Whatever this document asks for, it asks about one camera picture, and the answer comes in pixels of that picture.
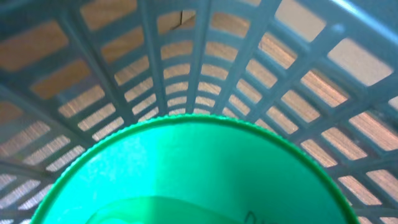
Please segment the green lid jar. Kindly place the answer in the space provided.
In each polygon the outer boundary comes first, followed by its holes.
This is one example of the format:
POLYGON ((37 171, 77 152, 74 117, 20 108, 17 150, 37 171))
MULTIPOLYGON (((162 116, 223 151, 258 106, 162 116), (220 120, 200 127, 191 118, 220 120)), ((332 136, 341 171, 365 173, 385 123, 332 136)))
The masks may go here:
POLYGON ((255 124, 187 114, 97 142, 53 184, 32 223, 357 223, 326 172, 255 124))

